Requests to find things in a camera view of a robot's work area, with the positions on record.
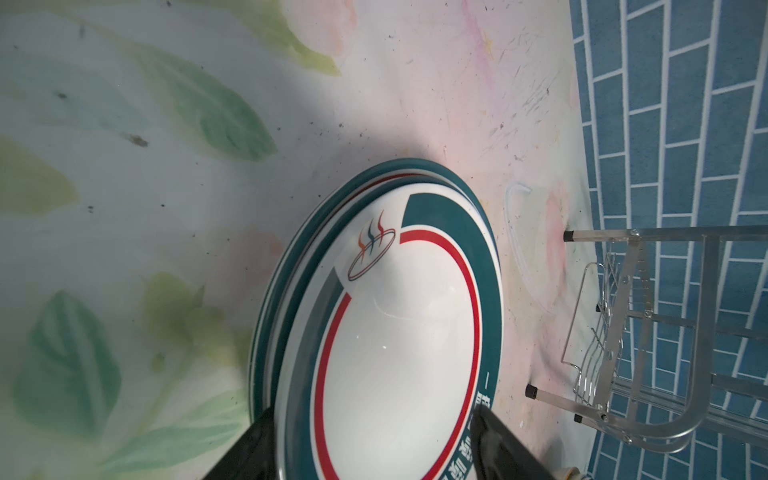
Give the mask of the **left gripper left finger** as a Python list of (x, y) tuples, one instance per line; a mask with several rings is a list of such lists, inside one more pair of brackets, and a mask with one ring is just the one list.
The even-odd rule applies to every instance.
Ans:
[(277, 478), (274, 408), (269, 407), (205, 475), (204, 480)]

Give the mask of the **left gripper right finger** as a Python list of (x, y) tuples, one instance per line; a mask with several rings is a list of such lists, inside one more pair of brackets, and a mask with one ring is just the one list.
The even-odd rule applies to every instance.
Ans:
[(480, 480), (554, 479), (544, 465), (484, 405), (473, 409), (470, 445), (473, 466)]

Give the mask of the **blue rimmed white plate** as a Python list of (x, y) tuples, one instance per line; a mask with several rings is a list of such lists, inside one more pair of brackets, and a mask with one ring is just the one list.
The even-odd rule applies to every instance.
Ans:
[(493, 229), (480, 199), (450, 168), (421, 158), (398, 158), (372, 165), (328, 195), (307, 217), (286, 248), (263, 298), (248, 357), (249, 416), (256, 420), (273, 406), (295, 310), (322, 259), (318, 251), (336, 217), (362, 202), (379, 185), (426, 176), (457, 190), (476, 208), (488, 233)]

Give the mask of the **white plate black striped rim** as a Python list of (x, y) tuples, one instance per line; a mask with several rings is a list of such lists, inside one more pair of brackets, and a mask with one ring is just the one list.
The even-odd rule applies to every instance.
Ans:
[(577, 467), (564, 467), (552, 472), (555, 480), (583, 480), (584, 475)]

